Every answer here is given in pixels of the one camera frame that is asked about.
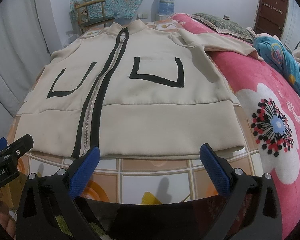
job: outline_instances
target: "brown wooden door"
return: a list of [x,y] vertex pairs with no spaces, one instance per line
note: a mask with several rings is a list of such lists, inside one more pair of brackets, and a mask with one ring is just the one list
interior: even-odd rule
[[254,31],[281,37],[288,10],[288,0],[260,0]]

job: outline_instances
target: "zipper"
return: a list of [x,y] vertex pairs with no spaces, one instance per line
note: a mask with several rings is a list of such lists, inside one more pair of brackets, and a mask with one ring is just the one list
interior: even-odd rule
[[100,85],[102,83],[102,80],[103,78],[109,73],[109,71],[114,67],[114,64],[115,62],[117,61],[118,59],[118,55],[119,55],[119,52],[121,50],[121,47],[122,47],[122,44],[123,42],[125,41],[126,39],[126,35],[125,35],[125,32],[123,32],[121,35],[120,35],[120,42],[119,42],[119,46],[115,52],[115,56],[114,58],[112,59],[112,62],[109,66],[109,68],[107,69],[107,71],[102,75],[100,76],[99,80],[97,81],[97,84],[94,88],[94,91],[92,93],[92,96],[90,98],[90,101],[89,101],[89,104],[88,104],[88,109],[87,109],[87,113],[85,115],[85,121],[84,121],[84,132],[83,132],[83,153],[82,153],[82,156],[84,156],[87,151],[89,150],[89,141],[90,141],[90,138],[89,138],[89,135],[90,135],[90,127],[91,127],[91,118],[92,118],[92,110],[93,110],[93,105],[94,105],[94,102],[96,100],[96,97],[98,95],[98,92],[99,92],[99,89],[100,89]]

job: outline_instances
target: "green pillow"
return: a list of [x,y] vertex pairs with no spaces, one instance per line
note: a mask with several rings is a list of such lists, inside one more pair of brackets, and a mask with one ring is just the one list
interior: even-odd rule
[[233,21],[224,20],[206,13],[194,13],[193,15],[190,15],[190,17],[214,29],[217,33],[228,34],[251,44],[253,43],[251,34]]

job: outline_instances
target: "metal zipper teeth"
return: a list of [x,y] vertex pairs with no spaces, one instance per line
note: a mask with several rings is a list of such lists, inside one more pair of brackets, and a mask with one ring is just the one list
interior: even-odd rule
[[90,98],[90,101],[89,101],[89,106],[88,106],[88,111],[87,111],[87,116],[86,116],[86,120],[85,120],[85,123],[84,123],[84,144],[83,144],[83,153],[82,153],[82,156],[85,155],[85,153],[88,151],[88,136],[89,136],[89,120],[90,120],[90,115],[91,115],[91,110],[92,110],[92,106],[93,106],[93,101],[94,101],[94,98],[95,98],[95,95],[97,93],[97,91],[99,91],[99,85],[101,83],[101,79],[109,72],[109,70],[112,69],[113,65],[115,64],[115,62],[117,61],[117,58],[118,58],[118,55],[119,55],[119,51],[121,49],[121,46],[123,44],[123,41],[125,40],[125,33],[122,33],[121,36],[120,36],[120,43],[119,43],[119,47],[117,48],[117,51],[116,51],[116,55],[114,57],[114,60],[112,61],[112,64],[111,66],[107,69],[106,73],[104,73],[98,80],[97,82],[97,85],[93,91],[93,94]]

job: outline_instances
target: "beige jacket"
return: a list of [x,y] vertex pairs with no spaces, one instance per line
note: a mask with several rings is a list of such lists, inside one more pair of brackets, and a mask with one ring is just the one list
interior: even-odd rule
[[205,51],[256,50],[216,33],[167,33],[142,21],[77,40],[52,61],[18,112],[15,139],[33,150],[78,158],[191,159],[209,143],[235,151],[244,139],[230,93]]

